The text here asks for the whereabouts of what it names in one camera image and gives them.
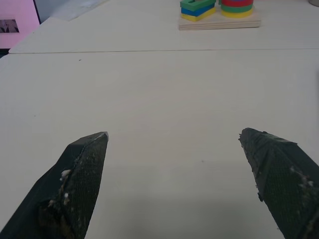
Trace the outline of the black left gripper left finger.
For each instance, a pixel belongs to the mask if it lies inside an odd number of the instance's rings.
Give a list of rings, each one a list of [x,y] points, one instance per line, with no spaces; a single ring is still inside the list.
[[[2,239],[83,239],[98,198],[109,136],[69,144],[30,189],[0,233]]]

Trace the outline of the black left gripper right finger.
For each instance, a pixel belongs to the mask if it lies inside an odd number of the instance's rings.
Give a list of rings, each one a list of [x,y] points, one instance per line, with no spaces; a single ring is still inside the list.
[[[319,237],[319,166],[295,143],[253,128],[239,141],[258,189],[286,239]]]

